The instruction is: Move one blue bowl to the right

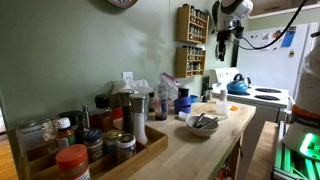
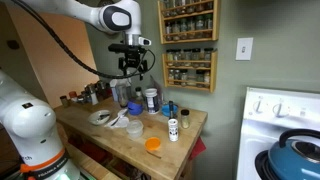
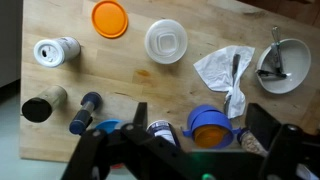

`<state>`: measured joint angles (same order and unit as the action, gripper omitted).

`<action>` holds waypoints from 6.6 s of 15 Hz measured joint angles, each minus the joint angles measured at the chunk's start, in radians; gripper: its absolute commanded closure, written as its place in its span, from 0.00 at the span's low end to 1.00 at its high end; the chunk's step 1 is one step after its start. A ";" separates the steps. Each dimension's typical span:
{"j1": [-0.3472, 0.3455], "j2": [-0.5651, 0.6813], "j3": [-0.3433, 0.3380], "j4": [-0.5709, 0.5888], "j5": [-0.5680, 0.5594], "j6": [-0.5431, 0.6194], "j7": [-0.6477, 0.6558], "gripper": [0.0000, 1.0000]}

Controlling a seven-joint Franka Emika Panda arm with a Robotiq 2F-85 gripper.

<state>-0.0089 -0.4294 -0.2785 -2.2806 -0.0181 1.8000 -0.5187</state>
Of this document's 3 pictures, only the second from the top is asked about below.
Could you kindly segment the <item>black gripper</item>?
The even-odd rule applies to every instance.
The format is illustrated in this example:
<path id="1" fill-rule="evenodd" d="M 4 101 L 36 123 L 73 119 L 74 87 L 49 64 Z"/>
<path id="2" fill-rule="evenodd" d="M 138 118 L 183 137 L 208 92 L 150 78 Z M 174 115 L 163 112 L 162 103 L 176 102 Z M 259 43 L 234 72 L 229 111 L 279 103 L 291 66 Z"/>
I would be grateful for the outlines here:
<path id="1" fill-rule="evenodd" d="M 111 44 L 108 46 L 110 52 L 123 53 L 124 56 L 119 58 L 118 68 L 127 76 L 129 68 L 135 68 L 139 74 L 139 80 L 144 79 L 144 73 L 147 71 L 147 61 L 144 56 L 147 52 L 141 46 L 129 46 L 124 44 Z"/>

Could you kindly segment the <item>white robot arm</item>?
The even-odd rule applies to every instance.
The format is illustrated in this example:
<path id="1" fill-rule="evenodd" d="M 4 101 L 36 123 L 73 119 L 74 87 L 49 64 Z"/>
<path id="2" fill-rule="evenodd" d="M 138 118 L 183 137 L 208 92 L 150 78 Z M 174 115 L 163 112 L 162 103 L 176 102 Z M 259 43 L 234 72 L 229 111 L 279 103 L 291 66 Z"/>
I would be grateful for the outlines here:
<path id="1" fill-rule="evenodd" d="M 113 52 L 140 60 L 140 53 L 151 41 L 141 36 L 141 12 L 135 0 L 119 0 L 110 5 L 90 7 L 77 0 L 1 0 L 18 5 L 33 16 L 59 46 L 73 57 L 72 51 L 39 15 L 62 14 L 87 22 L 96 29 L 125 34 L 125 42 L 112 44 Z M 22 158 L 20 172 L 27 180 L 79 180 L 80 170 L 69 159 L 60 140 L 56 115 L 42 100 L 28 93 L 6 73 L 1 74 L 0 122 Z"/>

